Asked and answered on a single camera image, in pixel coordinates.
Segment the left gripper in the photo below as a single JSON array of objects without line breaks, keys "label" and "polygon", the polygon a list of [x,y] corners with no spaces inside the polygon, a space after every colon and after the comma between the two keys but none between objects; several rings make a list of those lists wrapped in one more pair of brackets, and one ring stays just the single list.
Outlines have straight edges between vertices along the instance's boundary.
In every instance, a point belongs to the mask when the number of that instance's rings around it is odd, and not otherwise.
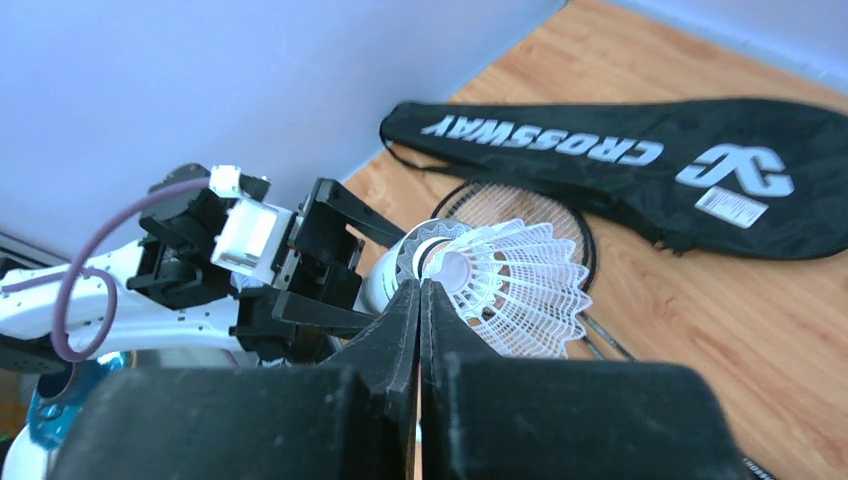
[{"label": "left gripper", "polygon": [[250,280],[236,295],[239,347],[262,363],[320,363],[376,320],[353,310],[362,242],[348,226],[386,248],[406,234],[338,181],[319,178],[277,252],[274,283]]}]

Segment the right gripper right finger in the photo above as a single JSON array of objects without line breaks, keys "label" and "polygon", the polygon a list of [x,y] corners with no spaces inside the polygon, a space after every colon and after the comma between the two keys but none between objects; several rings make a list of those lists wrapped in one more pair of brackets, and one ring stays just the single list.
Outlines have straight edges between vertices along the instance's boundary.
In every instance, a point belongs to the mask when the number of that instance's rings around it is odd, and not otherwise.
[{"label": "right gripper right finger", "polygon": [[503,362],[462,321],[441,283],[421,288],[422,454],[426,479],[508,479]]}]

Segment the black racket bag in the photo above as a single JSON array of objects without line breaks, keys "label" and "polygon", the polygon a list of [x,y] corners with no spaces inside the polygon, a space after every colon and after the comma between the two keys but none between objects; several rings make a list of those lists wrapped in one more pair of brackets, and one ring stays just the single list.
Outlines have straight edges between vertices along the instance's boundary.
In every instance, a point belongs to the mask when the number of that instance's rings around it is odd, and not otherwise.
[{"label": "black racket bag", "polygon": [[847,117],[794,101],[398,104],[381,140],[431,171],[533,191],[675,252],[847,248]]}]

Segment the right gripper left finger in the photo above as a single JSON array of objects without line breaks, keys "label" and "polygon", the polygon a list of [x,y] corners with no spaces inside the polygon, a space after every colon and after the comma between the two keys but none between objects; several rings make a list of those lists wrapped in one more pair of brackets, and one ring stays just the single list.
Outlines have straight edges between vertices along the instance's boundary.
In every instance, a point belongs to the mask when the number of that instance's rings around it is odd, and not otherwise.
[{"label": "right gripper left finger", "polygon": [[341,479],[412,479],[421,286],[400,285],[383,313],[328,363],[345,366]]}]

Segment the shuttlecock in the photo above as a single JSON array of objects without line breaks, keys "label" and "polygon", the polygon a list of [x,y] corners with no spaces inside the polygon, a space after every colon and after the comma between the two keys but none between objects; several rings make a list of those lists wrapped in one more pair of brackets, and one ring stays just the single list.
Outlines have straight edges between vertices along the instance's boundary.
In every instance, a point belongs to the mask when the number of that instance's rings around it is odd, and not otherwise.
[{"label": "shuttlecock", "polygon": [[498,354],[565,358],[586,337],[578,316],[592,304],[576,249],[549,222],[512,219],[437,247],[421,276],[441,284],[457,316]]}]

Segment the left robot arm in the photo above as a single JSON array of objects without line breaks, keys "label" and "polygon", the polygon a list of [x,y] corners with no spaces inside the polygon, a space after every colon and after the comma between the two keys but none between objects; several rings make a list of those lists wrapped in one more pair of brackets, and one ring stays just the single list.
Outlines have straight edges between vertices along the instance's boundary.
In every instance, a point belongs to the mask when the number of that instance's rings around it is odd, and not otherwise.
[{"label": "left robot arm", "polygon": [[373,321],[366,241],[403,231],[338,181],[294,210],[233,165],[186,164],[105,222],[73,259],[1,278],[1,365],[55,373],[111,352],[211,348],[320,362]]}]

